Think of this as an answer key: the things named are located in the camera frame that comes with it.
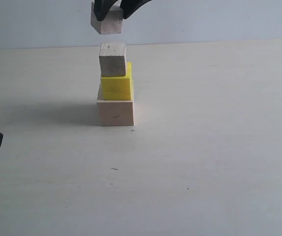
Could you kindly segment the small plain wooden cube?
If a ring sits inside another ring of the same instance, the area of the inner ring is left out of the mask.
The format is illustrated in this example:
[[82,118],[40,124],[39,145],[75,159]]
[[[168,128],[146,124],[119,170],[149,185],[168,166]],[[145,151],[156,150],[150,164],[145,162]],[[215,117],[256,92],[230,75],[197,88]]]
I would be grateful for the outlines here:
[[98,21],[94,13],[95,1],[91,3],[91,26],[101,35],[119,34],[122,31],[123,10],[116,1],[103,21]]

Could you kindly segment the medium plain wooden cube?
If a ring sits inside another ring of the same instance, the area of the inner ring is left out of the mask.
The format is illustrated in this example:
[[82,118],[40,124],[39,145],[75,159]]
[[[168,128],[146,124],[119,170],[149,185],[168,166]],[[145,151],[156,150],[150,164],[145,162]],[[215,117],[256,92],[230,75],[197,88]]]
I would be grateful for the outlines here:
[[102,77],[126,75],[126,44],[122,42],[102,43],[99,50]]

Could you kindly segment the yellow wooden cube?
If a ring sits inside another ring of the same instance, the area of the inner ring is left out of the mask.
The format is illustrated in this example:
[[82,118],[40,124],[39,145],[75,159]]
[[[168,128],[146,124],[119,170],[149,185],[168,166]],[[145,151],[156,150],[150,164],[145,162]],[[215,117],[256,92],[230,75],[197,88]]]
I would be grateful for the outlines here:
[[132,63],[127,63],[124,76],[101,76],[102,95],[105,100],[131,100],[132,99]]

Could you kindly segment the large plain wooden cube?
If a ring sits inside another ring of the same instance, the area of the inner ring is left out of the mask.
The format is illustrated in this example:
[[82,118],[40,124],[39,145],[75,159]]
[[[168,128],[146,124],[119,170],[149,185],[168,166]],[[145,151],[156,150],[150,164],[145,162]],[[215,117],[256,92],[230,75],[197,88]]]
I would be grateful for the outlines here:
[[134,126],[134,84],[131,83],[131,100],[104,100],[99,84],[96,104],[101,126]]

